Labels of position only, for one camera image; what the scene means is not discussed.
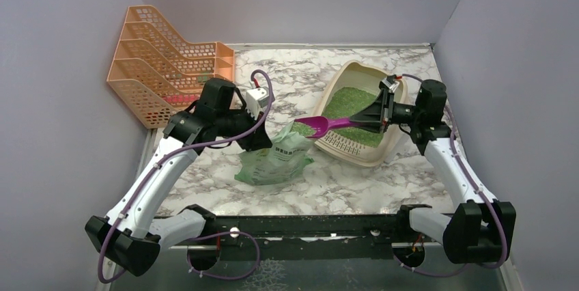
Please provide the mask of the purple plastic litter scoop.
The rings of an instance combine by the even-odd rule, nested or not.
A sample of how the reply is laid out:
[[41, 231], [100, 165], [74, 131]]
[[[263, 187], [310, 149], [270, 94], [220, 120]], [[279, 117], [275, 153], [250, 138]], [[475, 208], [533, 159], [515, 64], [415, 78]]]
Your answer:
[[313, 117], [298, 118], [294, 121], [297, 123], [307, 125], [315, 131], [311, 136], [307, 136], [307, 138], [310, 139], [322, 138], [330, 130], [361, 126], [361, 123], [353, 122], [348, 117], [342, 117], [339, 119], [328, 119], [323, 116], [313, 116]]

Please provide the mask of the white bag sealing clip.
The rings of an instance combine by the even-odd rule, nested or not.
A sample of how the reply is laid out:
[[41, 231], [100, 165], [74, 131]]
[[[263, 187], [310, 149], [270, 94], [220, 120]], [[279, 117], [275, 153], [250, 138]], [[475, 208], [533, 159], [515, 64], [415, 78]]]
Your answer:
[[395, 157], [404, 149], [404, 144], [406, 143], [406, 137], [400, 137], [397, 143], [393, 146], [392, 150], [385, 158], [384, 162], [390, 164]]

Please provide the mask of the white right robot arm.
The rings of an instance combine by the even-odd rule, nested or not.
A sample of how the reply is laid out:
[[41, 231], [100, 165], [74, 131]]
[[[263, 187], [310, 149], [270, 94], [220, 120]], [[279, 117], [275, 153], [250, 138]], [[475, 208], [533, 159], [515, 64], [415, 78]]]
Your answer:
[[428, 207], [412, 208], [394, 222], [395, 235], [410, 241], [422, 233], [440, 243], [454, 264], [498, 268], [509, 257], [516, 222], [514, 206], [498, 200], [459, 152], [456, 131], [443, 120], [445, 84], [422, 81], [412, 105], [395, 101], [400, 84], [398, 77], [383, 79], [376, 99], [350, 116], [350, 121], [373, 133], [383, 133], [391, 125], [407, 126], [413, 144], [443, 181], [455, 212], [447, 216]]

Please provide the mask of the beige plastic litter box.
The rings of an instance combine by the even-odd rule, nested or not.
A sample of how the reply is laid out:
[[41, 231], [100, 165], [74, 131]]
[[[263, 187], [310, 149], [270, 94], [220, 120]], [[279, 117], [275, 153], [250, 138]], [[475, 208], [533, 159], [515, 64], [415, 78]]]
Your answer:
[[[377, 97], [380, 93], [381, 80], [389, 75], [382, 69], [362, 64], [359, 61], [351, 60], [345, 63], [322, 92], [321, 99], [314, 106], [312, 116], [322, 115], [327, 102], [337, 90], [343, 87], [362, 89]], [[383, 133], [380, 145], [377, 148], [370, 148], [350, 141], [331, 130], [324, 137], [318, 139], [315, 145], [334, 158], [361, 167], [375, 167], [384, 162], [400, 137], [408, 139], [407, 135], [401, 132], [398, 127], [389, 127]]]

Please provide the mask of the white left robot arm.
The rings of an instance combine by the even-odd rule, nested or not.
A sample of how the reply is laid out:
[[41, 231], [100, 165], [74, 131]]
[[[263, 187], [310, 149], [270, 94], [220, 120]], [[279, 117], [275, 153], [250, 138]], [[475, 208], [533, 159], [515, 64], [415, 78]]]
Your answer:
[[244, 150], [271, 146], [265, 131], [274, 101], [271, 81], [240, 96], [240, 109], [230, 107], [235, 95], [240, 95], [240, 90], [234, 83], [211, 78], [198, 100], [169, 118], [151, 161], [129, 191], [104, 217], [88, 220], [85, 231], [99, 253], [98, 278], [102, 283], [116, 279], [105, 277], [106, 259], [138, 277], [152, 267], [161, 251], [187, 239], [201, 244], [212, 240], [216, 217], [198, 205], [164, 219], [156, 218], [156, 213], [205, 148], [233, 142]]

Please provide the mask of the green litter bag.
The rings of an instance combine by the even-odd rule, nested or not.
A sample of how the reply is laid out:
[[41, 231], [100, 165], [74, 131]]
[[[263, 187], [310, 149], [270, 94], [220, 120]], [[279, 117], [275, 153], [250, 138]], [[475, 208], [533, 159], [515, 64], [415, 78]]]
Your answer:
[[234, 179], [253, 186], [280, 184], [302, 175], [313, 162], [308, 151], [315, 143], [315, 130], [291, 122], [273, 138], [272, 147], [239, 154], [241, 170]]

